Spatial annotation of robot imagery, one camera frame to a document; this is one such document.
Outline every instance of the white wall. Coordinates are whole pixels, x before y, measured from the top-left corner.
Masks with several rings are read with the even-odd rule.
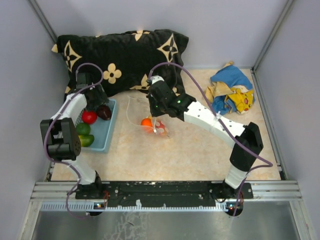
[[[296,1],[258,70],[290,178],[320,238],[320,1]]]
[[[252,67],[286,0],[37,0],[57,35],[172,29],[187,67]]]
[[[62,104],[68,71],[26,0],[1,0],[0,21],[0,239],[14,240],[48,170],[40,122]]]

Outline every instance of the pillow with flower pattern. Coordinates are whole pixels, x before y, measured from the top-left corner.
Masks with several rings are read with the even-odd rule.
[[[61,35],[52,51],[61,53],[67,65],[70,81],[66,93],[76,85],[76,70],[80,64],[93,63],[103,71],[102,87],[108,97],[127,90],[147,92],[148,74],[152,67],[162,62],[183,66],[181,54],[189,38],[169,29],[155,31],[127,31],[102,36]],[[93,75],[97,82],[101,73],[85,65],[80,73]],[[172,65],[157,68],[160,75],[178,95],[185,91],[181,69]]]

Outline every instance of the green fruit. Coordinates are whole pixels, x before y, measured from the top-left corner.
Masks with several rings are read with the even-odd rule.
[[[81,142],[81,147],[89,147],[95,140],[95,136],[93,135],[79,135],[79,139]]]
[[[88,123],[81,122],[75,127],[75,130],[78,135],[88,135],[90,134],[91,127]]]

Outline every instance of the blue tray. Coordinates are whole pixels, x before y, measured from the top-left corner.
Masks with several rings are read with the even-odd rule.
[[[110,148],[112,135],[114,133],[116,118],[118,114],[118,105],[115,99],[110,99],[109,102],[106,104],[109,106],[112,116],[110,120],[103,120],[100,117],[97,118],[95,123],[91,124],[91,132],[94,136],[94,141],[90,147],[82,147],[82,151],[86,152],[100,152],[100,153],[107,153]],[[76,120],[76,126],[79,123],[82,123],[81,120],[83,111],[80,113],[79,117]]]

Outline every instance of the blue cloth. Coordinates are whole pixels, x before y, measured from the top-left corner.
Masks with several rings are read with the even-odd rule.
[[[223,82],[229,88],[232,88],[237,85],[242,85],[247,90],[253,88],[249,79],[243,74],[243,72],[236,66],[230,65],[219,70],[215,75],[210,77],[211,82]],[[220,111],[221,115],[225,115],[229,112],[236,112],[237,108],[235,103],[228,99],[225,101],[226,96],[216,96],[213,100],[212,107],[217,113]]]

